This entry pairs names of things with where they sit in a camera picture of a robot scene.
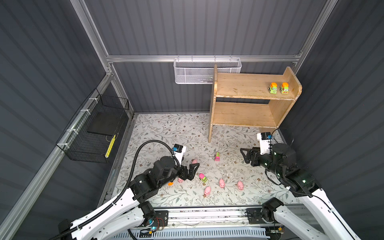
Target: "toy car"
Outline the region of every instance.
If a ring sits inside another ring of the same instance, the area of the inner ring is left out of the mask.
[[[276,94],[277,93],[277,83],[271,83],[271,85],[268,88],[268,91],[270,93]]]
[[[215,161],[220,161],[220,153],[216,153],[215,155]]]
[[[281,93],[285,93],[285,94],[288,94],[289,92],[289,89],[288,89],[288,83],[283,83],[280,87],[280,92]]]

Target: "black cable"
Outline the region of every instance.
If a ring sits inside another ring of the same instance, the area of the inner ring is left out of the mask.
[[[130,229],[128,229],[128,233],[129,233],[130,237],[131,237],[133,240],[137,240],[137,238],[133,235],[133,233],[131,232]]]
[[[312,195],[312,194],[306,194],[306,193],[300,193],[300,192],[295,192],[295,193],[297,193],[297,194],[302,194],[302,195],[307,195],[307,196],[312,196],[312,197],[317,197],[318,199],[320,199],[327,207],[328,207],[328,209],[329,210],[331,210],[331,208],[328,206],[328,204],[323,200],[323,199],[321,199],[320,197],[318,197],[318,196],[315,196],[315,195]],[[345,225],[344,225],[344,223],[339,219],[339,217],[335,214],[335,212],[333,212],[332,211],[332,213],[333,213],[333,215],[335,215],[335,217],[339,220],[339,222],[343,225],[343,227],[345,228],[345,230],[349,233],[349,235],[353,238],[353,239],[355,239],[353,236],[352,236],[352,234],[349,232],[349,230],[345,227]]]
[[[281,185],[281,183],[280,183],[280,184],[277,184],[277,183],[275,183],[272,179],[269,178],[268,174],[266,173],[266,169],[265,169],[265,175],[266,175],[266,177],[268,178],[268,180],[271,181],[272,183],[274,183],[275,185],[277,185],[277,186]]]
[[[163,144],[164,146],[167,147],[167,149],[169,150],[169,152],[171,153],[173,159],[175,159],[176,163],[177,163],[177,167],[180,167],[180,163],[178,161],[178,159],[176,158],[173,150],[164,142],[160,141],[160,140],[148,140],[146,142],[144,142],[143,144],[140,145],[140,147],[137,149],[136,151],[136,154],[135,154],[135,157],[133,158],[133,162],[132,162],[132,167],[131,167],[131,173],[128,177],[128,180],[127,182],[125,183],[125,186],[123,188],[123,190],[119,193],[119,195],[115,198],[115,200],[112,201],[111,204],[109,204],[108,206],[106,206],[106,208],[104,208],[103,210],[101,210],[100,212],[98,212],[95,216],[91,217],[90,219],[86,220],[85,222],[79,224],[77,227],[73,227],[65,232],[62,232],[52,238],[50,238],[49,240],[56,240],[56,239],[60,239],[62,237],[65,237],[66,235],[70,234],[70,233],[73,233],[74,231],[78,230],[78,229],[81,229],[83,226],[89,224],[90,222],[92,222],[93,220],[95,220],[96,218],[100,217],[101,215],[103,215],[106,211],[108,211],[114,204],[117,203],[117,201],[121,198],[121,196],[125,193],[125,191],[128,189],[129,187],[129,183],[131,182],[131,179],[132,179],[132,176],[133,176],[133,172],[134,172],[134,169],[135,169],[135,164],[136,164],[136,159],[137,157],[139,156],[139,152],[140,150],[145,146],[147,145],[148,143],[150,142],[157,142],[157,143],[161,143]]]

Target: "pink toy pig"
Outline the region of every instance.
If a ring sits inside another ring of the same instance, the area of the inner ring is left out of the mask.
[[[220,181],[218,182],[218,184],[219,184],[219,186],[221,187],[221,188],[224,188],[225,187],[225,182],[224,182],[224,180],[221,178],[220,179]]]
[[[204,196],[206,197],[206,196],[208,196],[210,193],[211,193],[211,187],[208,186],[208,187],[206,187],[206,189],[204,190]]]
[[[237,187],[239,188],[239,190],[243,190],[244,189],[244,184],[242,181],[238,181],[237,182]]]

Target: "floral floor mat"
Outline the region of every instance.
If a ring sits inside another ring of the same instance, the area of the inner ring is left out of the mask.
[[[257,127],[214,126],[211,143],[208,143],[209,113],[180,114],[139,114],[129,140],[118,180],[113,192],[116,196],[124,187],[137,148],[145,141],[158,139],[173,146],[175,143],[187,146],[182,165],[189,165],[197,159],[200,167],[192,181],[172,186],[165,185],[149,201],[154,207],[179,206],[225,206],[262,204],[276,197],[286,204],[298,203],[294,196],[282,186],[274,185],[262,167],[246,164],[240,148],[258,147]],[[274,137],[282,142],[276,131]],[[220,162],[214,161],[215,153],[220,153]],[[134,174],[140,174],[162,156],[169,156],[161,144],[150,143],[140,151]],[[203,183],[198,174],[203,173],[208,181]],[[268,173],[275,182],[278,180]],[[219,187],[219,180],[225,187]],[[239,190],[237,182],[242,181],[244,189]],[[204,189],[210,186],[211,193],[204,196]]]

